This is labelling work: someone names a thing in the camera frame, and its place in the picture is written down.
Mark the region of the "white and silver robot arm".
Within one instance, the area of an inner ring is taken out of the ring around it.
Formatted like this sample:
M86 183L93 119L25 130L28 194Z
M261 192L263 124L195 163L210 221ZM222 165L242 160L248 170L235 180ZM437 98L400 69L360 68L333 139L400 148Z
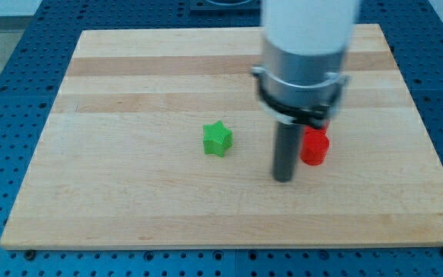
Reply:
M252 73L261 105L278 122L322 128L336 113L360 6L360 0L262 2L261 63Z

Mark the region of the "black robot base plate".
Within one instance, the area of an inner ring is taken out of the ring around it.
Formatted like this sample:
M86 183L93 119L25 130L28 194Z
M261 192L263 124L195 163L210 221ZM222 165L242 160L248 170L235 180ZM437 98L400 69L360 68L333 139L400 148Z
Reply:
M190 12L258 11L262 0L188 0Z

